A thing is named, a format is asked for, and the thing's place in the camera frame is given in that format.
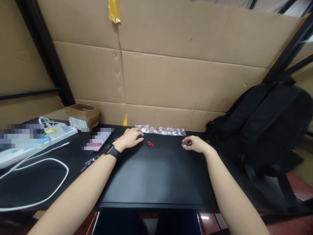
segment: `black smartwatch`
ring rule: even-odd
[[[120,156],[121,156],[121,153],[116,150],[116,148],[114,147],[113,144],[111,144],[109,146],[109,149],[107,148],[104,148],[102,151],[101,151],[103,154],[111,154],[112,156],[114,156],[116,159],[119,159]]]

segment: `black desk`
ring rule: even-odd
[[[126,127],[112,127],[115,132],[108,143],[121,136]],[[201,133],[187,132],[187,135]],[[47,209],[60,194],[80,175],[91,154],[85,154],[81,147],[89,136],[79,132],[51,147],[63,143],[70,145],[56,149],[41,157],[56,158],[69,167],[69,174],[57,193],[48,201],[32,208]],[[100,208],[142,208],[142,209],[192,209],[218,212],[214,192],[210,183],[206,161],[202,154],[186,151],[181,146],[181,136],[145,134],[139,145],[127,149],[125,158],[118,162],[99,198],[96,209]],[[266,201],[262,201],[246,175],[221,152],[220,157],[237,183],[243,189],[255,208],[261,213],[281,213]],[[64,177],[65,169],[53,161],[42,162],[34,167],[11,173],[0,180],[0,207],[16,207],[32,204],[47,198]],[[277,204],[284,206],[284,199],[275,179],[265,177],[263,189],[272,195]]]

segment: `dark pants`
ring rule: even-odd
[[[94,235],[147,235],[139,212],[103,210],[98,218]],[[171,211],[160,213],[156,235],[201,235],[195,212]]]

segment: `wrist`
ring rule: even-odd
[[[214,157],[215,155],[217,155],[217,152],[215,149],[213,148],[207,148],[203,151],[203,154],[205,156],[205,158],[208,160],[209,158]]]
[[[113,145],[114,145],[114,148],[117,151],[119,151],[120,153],[122,153],[125,149],[124,145],[121,142],[119,142],[118,140],[114,141]]]

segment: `label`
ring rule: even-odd
[[[85,120],[80,120],[74,117],[68,117],[68,119],[71,126],[77,128],[78,130],[81,130],[82,128],[88,128]]]

